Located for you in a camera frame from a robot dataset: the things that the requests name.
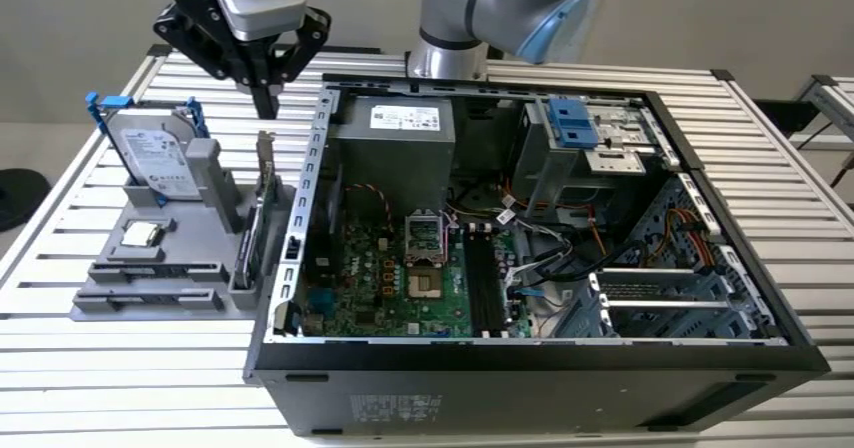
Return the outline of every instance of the open computer tower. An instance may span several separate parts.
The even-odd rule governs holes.
[[[326,75],[246,378],[297,435],[696,431],[828,371],[655,93]]]

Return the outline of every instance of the motherboard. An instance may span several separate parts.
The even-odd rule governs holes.
[[[429,239],[423,220],[395,226],[389,233],[384,225],[348,220],[340,245],[340,273],[336,286],[313,287],[308,294],[304,329],[308,335],[328,337],[425,336],[465,338],[472,336],[472,308],[469,280],[465,267],[465,230],[439,223],[440,246],[424,243]],[[413,230],[413,238],[405,230]],[[441,256],[431,261],[412,262],[409,244],[417,239],[420,248],[439,248]],[[509,232],[495,231],[488,236],[495,279],[516,263]],[[512,304],[493,290],[500,311],[503,336],[529,336],[529,324],[523,305],[509,317],[505,308]]]

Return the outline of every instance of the slotted metal table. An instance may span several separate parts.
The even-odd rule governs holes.
[[[325,53],[281,94],[278,119],[178,54],[152,54],[124,90],[202,103],[222,166],[256,177],[254,135],[276,133],[294,182],[324,72],[401,76],[400,56]],[[707,165],[832,373],[700,434],[608,437],[296,439],[266,392],[241,381],[249,321],[74,323],[65,315],[118,217],[125,173],[86,141],[0,262],[0,446],[601,445],[854,446],[854,215],[735,82],[709,71],[492,62],[496,82],[653,90]]]

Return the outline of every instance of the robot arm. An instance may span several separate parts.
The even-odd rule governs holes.
[[[257,116],[273,119],[282,83],[296,79],[328,39],[332,18],[306,0],[173,0],[154,33],[216,79],[252,95]],[[281,33],[296,44],[276,54]]]
[[[407,72],[420,78],[481,79],[487,44],[531,63],[568,40],[587,0],[423,0],[420,42]],[[157,35],[216,79],[252,95],[258,118],[276,117],[277,95],[328,39],[332,19],[306,0],[173,0]],[[297,42],[277,55],[273,44]]]

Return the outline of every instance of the black chip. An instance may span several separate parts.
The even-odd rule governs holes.
[[[375,322],[372,311],[356,311],[356,325],[372,325]]]

